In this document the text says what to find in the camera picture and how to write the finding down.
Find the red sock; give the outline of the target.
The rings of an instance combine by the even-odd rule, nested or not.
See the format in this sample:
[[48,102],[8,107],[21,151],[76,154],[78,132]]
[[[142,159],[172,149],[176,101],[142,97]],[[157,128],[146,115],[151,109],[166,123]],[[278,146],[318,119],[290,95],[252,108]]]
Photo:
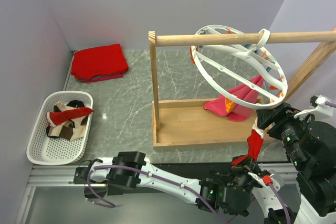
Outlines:
[[264,142],[264,130],[259,129],[257,126],[253,125],[251,129],[251,135],[247,138],[248,151],[247,154],[232,160],[231,164],[236,166],[246,160],[248,157],[253,161],[256,161],[260,153],[261,147]]
[[47,112],[47,120],[51,126],[61,125],[66,121],[77,119],[83,116],[90,115],[93,109],[87,107],[75,108],[61,112]]

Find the cream brown striped sock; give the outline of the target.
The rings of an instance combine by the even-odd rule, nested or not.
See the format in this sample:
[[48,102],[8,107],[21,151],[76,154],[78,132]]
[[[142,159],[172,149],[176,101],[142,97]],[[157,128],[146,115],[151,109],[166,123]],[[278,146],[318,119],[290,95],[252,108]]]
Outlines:
[[[53,112],[61,112],[66,110],[66,104],[58,101],[54,104]],[[66,121],[61,125],[51,126],[48,123],[46,127],[46,135],[49,138],[64,138],[70,142],[84,136],[87,127],[88,116]]]

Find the black striped sock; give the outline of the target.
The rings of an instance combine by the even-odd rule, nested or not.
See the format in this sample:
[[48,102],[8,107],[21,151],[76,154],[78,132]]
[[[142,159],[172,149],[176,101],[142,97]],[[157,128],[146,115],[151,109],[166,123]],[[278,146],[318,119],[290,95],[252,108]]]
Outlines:
[[77,108],[84,108],[85,104],[79,100],[72,100],[66,104],[66,110],[73,110]]

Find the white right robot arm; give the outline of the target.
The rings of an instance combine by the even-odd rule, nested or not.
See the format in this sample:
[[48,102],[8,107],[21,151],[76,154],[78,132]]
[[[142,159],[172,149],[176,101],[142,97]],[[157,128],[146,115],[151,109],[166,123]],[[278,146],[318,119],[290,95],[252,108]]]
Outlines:
[[301,193],[295,223],[335,223],[335,127],[317,109],[257,110],[257,126],[284,144]]

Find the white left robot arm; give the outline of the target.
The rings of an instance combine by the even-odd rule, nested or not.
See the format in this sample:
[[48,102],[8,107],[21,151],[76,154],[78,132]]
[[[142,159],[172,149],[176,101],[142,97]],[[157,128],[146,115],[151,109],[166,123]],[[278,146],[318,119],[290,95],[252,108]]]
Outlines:
[[88,185],[88,197],[120,195],[137,187],[152,188],[173,195],[198,209],[247,216],[252,190],[261,184],[249,174],[250,168],[231,168],[202,180],[164,171],[145,161],[141,152],[119,152],[111,161],[90,160],[76,168],[74,183]]

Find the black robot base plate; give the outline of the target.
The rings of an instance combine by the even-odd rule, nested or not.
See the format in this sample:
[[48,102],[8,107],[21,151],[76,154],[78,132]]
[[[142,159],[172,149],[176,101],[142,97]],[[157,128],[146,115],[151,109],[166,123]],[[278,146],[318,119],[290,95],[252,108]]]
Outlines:
[[89,197],[123,195],[139,187],[151,188],[178,197],[184,202],[196,205],[206,200],[209,204],[229,203],[234,200],[249,201],[247,198],[234,198],[230,184],[231,173],[215,174],[212,178],[192,179],[181,177],[145,162],[108,162],[100,159],[90,161],[86,167],[77,167],[75,184],[86,184]]

